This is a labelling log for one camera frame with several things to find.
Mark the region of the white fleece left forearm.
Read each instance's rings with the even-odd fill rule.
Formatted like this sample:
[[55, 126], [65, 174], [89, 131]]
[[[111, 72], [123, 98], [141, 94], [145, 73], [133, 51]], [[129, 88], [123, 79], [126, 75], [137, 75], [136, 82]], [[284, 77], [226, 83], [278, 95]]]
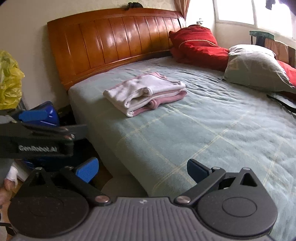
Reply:
[[18, 185], [18, 181], [24, 182], [30, 174], [30, 171], [22, 163], [14, 161], [6, 175], [6, 179], [13, 182], [15, 187]]

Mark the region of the person left hand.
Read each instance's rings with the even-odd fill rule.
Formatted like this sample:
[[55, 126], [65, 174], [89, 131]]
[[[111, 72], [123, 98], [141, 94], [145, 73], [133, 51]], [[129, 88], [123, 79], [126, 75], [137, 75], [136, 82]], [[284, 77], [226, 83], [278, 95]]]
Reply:
[[12, 195], [15, 195], [18, 188], [18, 180], [11, 181], [5, 178], [3, 185], [1, 186], [0, 193], [0, 206], [3, 206], [10, 201]]

